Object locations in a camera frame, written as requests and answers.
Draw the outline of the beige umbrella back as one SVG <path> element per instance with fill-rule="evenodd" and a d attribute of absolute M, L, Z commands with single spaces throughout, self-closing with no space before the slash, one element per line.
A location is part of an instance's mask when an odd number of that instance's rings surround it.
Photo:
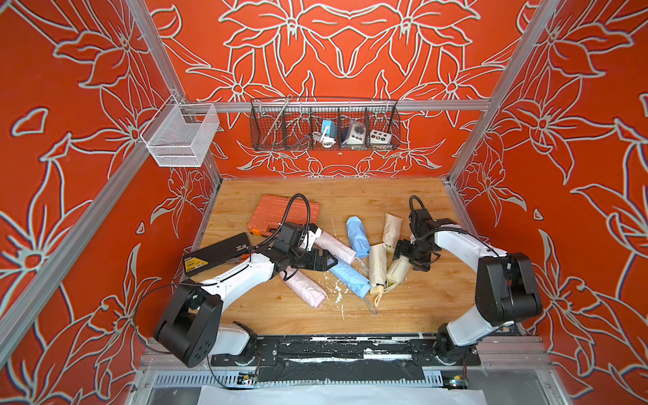
<path fill-rule="evenodd" d="M 398 241 L 400 240 L 403 218 L 385 214 L 385 223 L 382 234 L 382 244 L 390 253 L 394 253 Z"/>

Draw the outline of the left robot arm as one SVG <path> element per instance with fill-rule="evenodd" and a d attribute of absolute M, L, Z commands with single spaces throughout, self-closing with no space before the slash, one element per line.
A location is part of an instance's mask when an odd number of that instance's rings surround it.
<path fill-rule="evenodd" d="M 154 331 L 165 353 L 189 368 L 211 355 L 249 361 L 256 334 L 239 322 L 224 324 L 221 317 L 239 298 L 273 278 L 302 282 L 307 280 L 305 270 L 324 273 L 337 265 L 332 253 L 316 248 L 319 229 L 311 219 L 294 223 L 285 215 L 278 229 L 258 245 L 241 233 L 185 255 L 183 265 L 190 277 L 225 263 L 234 266 L 202 282 L 187 278 L 173 286 Z"/>

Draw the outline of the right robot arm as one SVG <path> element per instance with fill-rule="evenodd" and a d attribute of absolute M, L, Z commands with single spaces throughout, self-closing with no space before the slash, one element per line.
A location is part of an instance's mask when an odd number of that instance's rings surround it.
<path fill-rule="evenodd" d="M 434 356 L 453 366 L 480 340 L 517 322 L 538 317 L 543 303 L 533 265 L 523 253 L 510 253 L 481 241 L 451 219 L 433 219 L 422 200 L 409 198 L 411 238 L 398 241 L 394 258 L 415 271 L 428 272 L 442 251 L 476 273 L 474 306 L 442 324 L 435 336 Z"/>

